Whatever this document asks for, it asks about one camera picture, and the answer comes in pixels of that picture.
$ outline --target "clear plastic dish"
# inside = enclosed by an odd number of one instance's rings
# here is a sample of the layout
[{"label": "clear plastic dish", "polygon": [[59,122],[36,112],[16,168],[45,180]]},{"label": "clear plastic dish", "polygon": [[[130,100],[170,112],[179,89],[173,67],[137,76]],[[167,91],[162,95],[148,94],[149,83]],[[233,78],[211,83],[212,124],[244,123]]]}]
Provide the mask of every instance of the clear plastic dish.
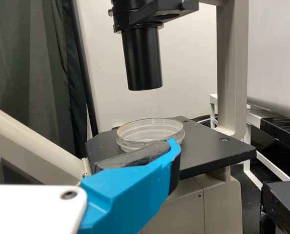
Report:
[{"label": "clear plastic dish", "polygon": [[132,152],[170,138],[181,144],[184,137],[183,123],[169,118],[136,120],[122,125],[116,131],[116,142],[125,152]]}]

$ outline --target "black curtain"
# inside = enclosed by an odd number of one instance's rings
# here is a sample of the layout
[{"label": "black curtain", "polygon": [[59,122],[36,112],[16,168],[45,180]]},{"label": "black curtain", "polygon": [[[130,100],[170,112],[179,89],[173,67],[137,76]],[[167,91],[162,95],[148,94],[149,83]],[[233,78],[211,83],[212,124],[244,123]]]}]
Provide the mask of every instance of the black curtain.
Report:
[{"label": "black curtain", "polygon": [[69,0],[0,0],[0,109],[86,156],[86,98]]}]

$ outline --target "petri dish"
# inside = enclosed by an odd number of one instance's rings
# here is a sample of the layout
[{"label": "petri dish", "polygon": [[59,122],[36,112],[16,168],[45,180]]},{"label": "petri dish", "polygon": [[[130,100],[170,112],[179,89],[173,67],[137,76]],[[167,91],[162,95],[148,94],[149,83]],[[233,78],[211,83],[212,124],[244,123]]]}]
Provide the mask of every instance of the petri dish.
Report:
[{"label": "petri dish", "polygon": [[147,118],[126,123],[116,131],[116,142],[127,153],[170,138],[179,144],[183,142],[185,130],[182,122],[169,118]]}]

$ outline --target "white wall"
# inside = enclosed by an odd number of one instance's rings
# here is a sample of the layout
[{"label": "white wall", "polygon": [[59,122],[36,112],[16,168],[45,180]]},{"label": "white wall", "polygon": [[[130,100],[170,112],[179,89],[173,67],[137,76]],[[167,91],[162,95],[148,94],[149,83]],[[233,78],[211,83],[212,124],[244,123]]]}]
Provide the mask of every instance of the white wall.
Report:
[{"label": "white wall", "polygon": [[208,114],[216,93],[216,10],[200,10],[159,31],[163,87],[129,91],[121,35],[113,33],[110,0],[78,0],[99,130],[146,117]]},{"label": "white wall", "polygon": [[248,99],[290,117],[290,0],[250,0]]}]

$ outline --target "objective lens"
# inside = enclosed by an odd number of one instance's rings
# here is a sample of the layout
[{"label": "objective lens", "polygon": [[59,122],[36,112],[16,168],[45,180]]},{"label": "objective lens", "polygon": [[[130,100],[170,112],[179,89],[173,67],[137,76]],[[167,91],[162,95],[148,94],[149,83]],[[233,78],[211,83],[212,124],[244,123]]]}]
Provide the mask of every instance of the objective lens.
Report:
[{"label": "objective lens", "polygon": [[129,90],[148,90],[162,86],[157,26],[122,30]]}]

